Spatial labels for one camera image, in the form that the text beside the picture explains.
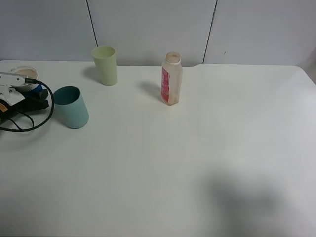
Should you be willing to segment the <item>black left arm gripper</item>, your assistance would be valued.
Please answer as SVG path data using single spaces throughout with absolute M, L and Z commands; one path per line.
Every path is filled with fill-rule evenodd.
M 48 108 L 48 90 L 28 91 L 21 93 L 25 99 L 14 105 L 9 105 L 5 100 L 0 100 L 0 124 L 9 121 L 17 115 L 26 112 L 43 110 Z

